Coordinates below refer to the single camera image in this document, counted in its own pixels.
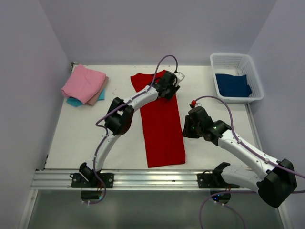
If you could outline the red t shirt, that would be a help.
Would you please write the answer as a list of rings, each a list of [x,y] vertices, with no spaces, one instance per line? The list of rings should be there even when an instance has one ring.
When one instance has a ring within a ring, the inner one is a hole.
[[[157,99],[140,108],[147,165],[162,167],[186,162],[177,98]]]

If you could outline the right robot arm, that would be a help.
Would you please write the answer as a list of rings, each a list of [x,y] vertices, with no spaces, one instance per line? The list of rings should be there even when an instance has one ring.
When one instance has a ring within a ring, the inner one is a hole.
[[[297,188],[294,166],[287,159],[271,157],[234,133],[224,121],[213,121],[206,110],[194,107],[185,117],[183,136],[203,138],[244,162],[247,169],[240,169],[222,162],[211,172],[198,174],[200,188],[242,187],[261,197],[268,205],[279,207]]]

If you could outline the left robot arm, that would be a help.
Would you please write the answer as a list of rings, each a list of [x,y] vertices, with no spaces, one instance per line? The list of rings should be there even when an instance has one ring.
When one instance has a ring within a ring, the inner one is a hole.
[[[135,95],[126,99],[116,97],[107,114],[96,125],[105,129],[106,133],[98,144],[94,155],[80,165],[79,172],[72,179],[73,187],[95,187],[101,181],[97,174],[102,170],[104,161],[115,142],[131,127],[133,114],[150,102],[160,98],[170,100],[180,88],[180,82],[185,78],[181,72],[166,71],[160,79],[145,86]]]

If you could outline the blue t shirt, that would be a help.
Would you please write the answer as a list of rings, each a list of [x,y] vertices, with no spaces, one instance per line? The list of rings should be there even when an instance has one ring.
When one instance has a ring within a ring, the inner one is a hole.
[[[247,83],[247,75],[233,76],[229,74],[216,74],[219,93],[223,97],[249,97],[252,89]]]

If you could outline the white plastic basket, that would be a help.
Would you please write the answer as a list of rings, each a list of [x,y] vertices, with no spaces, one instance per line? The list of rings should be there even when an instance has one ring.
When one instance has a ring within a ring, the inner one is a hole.
[[[264,98],[259,75],[249,55],[213,53],[210,63],[217,96],[225,102],[246,104]]]

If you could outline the beige folded t shirt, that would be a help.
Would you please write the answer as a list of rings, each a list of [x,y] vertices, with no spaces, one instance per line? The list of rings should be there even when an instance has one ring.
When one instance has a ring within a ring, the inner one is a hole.
[[[99,91],[98,91],[91,99],[89,99],[89,100],[86,102],[87,105],[93,106],[93,105],[96,104],[96,102],[99,100],[99,98],[100,98],[100,96],[101,96],[103,90],[104,90],[105,87],[107,86],[108,81],[109,81],[109,77],[106,76],[106,77],[105,77],[105,80],[104,80],[104,82],[103,82],[103,84],[102,84],[102,86],[101,86],[101,88],[99,89]]]

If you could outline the pink folded t shirt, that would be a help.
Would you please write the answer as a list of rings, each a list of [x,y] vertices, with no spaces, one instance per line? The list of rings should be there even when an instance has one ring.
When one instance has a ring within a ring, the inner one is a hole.
[[[61,94],[66,98],[73,97],[85,104],[98,93],[105,79],[105,73],[79,64],[61,88]]]

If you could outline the teal folded t shirt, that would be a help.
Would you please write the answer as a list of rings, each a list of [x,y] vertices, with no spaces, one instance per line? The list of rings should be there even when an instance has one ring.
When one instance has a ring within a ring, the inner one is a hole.
[[[86,104],[88,104],[88,105],[95,105],[95,103],[96,103],[97,101],[104,100],[104,98],[105,98],[105,90],[103,89],[103,90],[99,93],[99,96],[98,96],[98,97],[92,98],[92,99],[89,100]],[[72,98],[72,97],[68,98],[67,101],[66,101],[66,103],[69,104],[69,105],[71,105],[71,106],[73,106],[73,107],[79,107],[79,106],[83,105],[83,104],[81,103],[81,101],[79,101],[79,100],[76,99],[76,98]]]

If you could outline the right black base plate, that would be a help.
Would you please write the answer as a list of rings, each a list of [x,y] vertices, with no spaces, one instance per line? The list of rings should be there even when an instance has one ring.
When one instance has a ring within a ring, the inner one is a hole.
[[[198,188],[240,188],[239,185],[229,184],[224,181],[221,173],[204,171],[197,174]]]

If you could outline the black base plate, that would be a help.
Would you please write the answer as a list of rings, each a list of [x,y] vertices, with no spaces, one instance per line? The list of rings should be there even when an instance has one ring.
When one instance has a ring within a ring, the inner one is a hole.
[[[239,185],[229,184],[224,181],[221,173],[204,171],[197,174],[198,188],[240,188]]]
[[[99,178],[104,182],[104,185],[97,179],[94,175],[90,181],[87,181],[79,173],[72,173],[69,177],[72,179],[71,187],[72,188],[112,188],[114,182],[113,173],[100,173],[98,174]]]

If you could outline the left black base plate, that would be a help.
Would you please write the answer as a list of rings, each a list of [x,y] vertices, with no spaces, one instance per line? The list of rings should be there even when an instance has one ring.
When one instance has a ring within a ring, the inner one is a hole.
[[[113,173],[100,173],[98,174],[99,178],[104,182],[104,185],[97,179],[94,175],[90,181],[87,181],[79,173],[72,173],[69,177],[72,179],[71,187],[72,188],[112,188],[114,182]]]

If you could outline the aluminium mounting rail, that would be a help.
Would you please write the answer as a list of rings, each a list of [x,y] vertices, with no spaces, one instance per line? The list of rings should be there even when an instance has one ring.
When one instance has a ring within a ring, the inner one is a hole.
[[[102,170],[100,173],[113,173],[114,182],[110,190],[252,190],[258,191],[263,178],[254,171],[236,167],[227,167],[221,173],[226,183],[239,185],[240,188],[198,188],[197,174],[203,170]],[[88,190],[96,188],[72,188],[69,177],[77,170],[43,170],[37,171],[30,185],[32,190]]]

